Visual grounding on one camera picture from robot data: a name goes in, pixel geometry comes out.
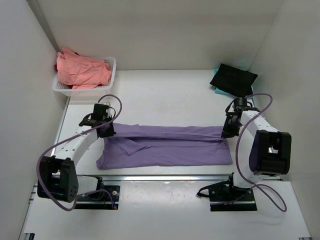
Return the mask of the purple t shirt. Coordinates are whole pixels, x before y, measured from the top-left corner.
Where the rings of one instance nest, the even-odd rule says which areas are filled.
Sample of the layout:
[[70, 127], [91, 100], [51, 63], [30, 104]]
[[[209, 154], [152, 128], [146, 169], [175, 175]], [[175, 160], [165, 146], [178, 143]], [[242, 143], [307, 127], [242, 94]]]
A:
[[220, 126], [150, 126], [115, 123], [116, 134], [104, 139], [96, 167], [228, 166], [233, 163]]

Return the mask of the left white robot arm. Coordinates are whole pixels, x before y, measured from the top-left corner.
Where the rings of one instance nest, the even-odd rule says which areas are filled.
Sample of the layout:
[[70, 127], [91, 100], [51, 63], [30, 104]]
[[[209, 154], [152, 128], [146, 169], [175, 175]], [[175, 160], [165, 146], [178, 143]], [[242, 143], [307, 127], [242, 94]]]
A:
[[78, 176], [76, 166], [89, 147], [100, 138], [116, 132], [111, 120], [116, 110], [109, 102], [96, 103], [77, 128], [78, 137], [56, 146], [53, 156], [44, 156], [39, 164], [40, 177], [47, 191], [57, 201], [71, 203], [78, 196], [100, 199], [105, 193], [103, 180], [98, 176]]

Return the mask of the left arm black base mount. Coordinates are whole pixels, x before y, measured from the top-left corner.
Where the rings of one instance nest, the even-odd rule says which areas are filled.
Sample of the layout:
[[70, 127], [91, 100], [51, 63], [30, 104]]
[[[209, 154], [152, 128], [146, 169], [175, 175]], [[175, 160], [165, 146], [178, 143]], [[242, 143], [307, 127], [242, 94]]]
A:
[[109, 181], [102, 176], [95, 176], [97, 179], [97, 189], [105, 189], [106, 192], [97, 192], [79, 197], [76, 202], [75, 210], [112, 210], [119, 209], [121, 184], [119, 181]]

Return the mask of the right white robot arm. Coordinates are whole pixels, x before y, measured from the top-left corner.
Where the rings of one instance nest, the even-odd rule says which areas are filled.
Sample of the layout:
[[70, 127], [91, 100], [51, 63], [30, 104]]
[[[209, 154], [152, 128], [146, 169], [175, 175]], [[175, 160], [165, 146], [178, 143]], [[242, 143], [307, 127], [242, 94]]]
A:
[[[262, 116], [262, 112], [243, 97], [235, 98], [226, 108], [225, 115], [221, 137], [237, 137], [237, 172], [230, 175], [231, 183], [224, 187], [224, 195], [229, 200], [236, 200], [242, 195], [242, 189], [249, 189], [263, 179], [289, 172], [292, 136], [273, 127]], [[248, 164], [240, 168], [240, 140], [246, 130], [253, 136], [253, 143]]]

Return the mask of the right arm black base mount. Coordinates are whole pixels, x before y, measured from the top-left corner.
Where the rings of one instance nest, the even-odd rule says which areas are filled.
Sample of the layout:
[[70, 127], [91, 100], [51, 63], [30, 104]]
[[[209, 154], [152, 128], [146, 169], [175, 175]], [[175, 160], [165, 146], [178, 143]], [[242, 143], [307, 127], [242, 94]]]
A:
[[258, 210], [251, 188], [234, 185], [233, 173], [228, 179], [199, 189], [198, 198], [208, 198], [211, 212], [255, 212]]

